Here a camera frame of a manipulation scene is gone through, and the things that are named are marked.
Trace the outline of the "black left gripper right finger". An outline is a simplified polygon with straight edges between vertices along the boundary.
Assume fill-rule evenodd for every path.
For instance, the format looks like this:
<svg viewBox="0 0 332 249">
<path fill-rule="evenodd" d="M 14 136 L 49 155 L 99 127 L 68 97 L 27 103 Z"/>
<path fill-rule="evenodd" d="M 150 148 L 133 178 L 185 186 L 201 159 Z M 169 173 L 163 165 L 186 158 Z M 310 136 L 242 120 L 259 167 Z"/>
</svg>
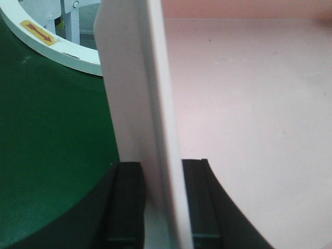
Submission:
<svg viewBox="0 0 332 249">
<path fill-rule="evenodd" d="M 182 161 L 195 248 L 271 248 L 221 186 L 207 159 Z"/>
</svg>

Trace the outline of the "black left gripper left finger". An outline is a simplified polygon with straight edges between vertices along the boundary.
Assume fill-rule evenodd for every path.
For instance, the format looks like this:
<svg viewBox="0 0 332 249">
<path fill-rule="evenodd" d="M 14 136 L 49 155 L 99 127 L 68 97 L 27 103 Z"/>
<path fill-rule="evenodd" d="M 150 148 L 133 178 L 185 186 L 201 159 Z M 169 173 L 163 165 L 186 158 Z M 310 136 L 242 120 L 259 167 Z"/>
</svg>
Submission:
<svg viewBox="0 0 332 249">
<path fill-rule="evenodd" d="M 138 162 L 106 171 L 1 175 L 1 248 L 143 248 Z"/>
</svg>

